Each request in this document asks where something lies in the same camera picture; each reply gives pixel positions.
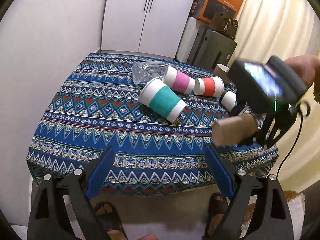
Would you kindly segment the person's right hand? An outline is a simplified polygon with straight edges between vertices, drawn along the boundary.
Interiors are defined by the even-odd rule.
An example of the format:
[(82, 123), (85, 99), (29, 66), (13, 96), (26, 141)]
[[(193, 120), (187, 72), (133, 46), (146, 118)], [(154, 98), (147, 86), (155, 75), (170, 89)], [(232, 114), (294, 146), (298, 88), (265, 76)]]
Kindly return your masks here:
[(314, 85), (314, 100), (320, 103), (320, 59), (315, 55), (306, 54), (286, 59), (284, 62), (295, 71), (307, 89)]

